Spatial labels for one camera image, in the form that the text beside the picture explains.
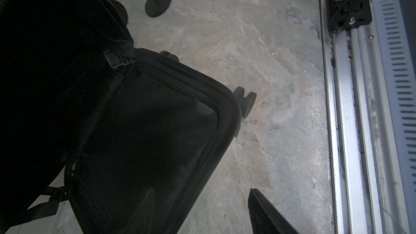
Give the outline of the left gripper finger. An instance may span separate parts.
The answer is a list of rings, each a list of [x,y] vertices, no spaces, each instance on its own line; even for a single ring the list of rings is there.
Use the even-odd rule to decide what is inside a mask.
[[[250,190],[248,209],[254,234],[298,234],[258,189]]]

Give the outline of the white hard-shell suitcase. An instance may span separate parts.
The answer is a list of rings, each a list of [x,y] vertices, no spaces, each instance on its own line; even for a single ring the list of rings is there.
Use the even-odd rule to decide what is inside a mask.
[[[1,0],[1,233],[175,234],[255,93],[135,48],[112,0]]]

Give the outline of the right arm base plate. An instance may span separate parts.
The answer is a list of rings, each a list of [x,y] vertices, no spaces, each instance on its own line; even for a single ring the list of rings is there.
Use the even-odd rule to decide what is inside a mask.
[[[328,0],[328,30],[340,33],[371,23],[370,0]]]

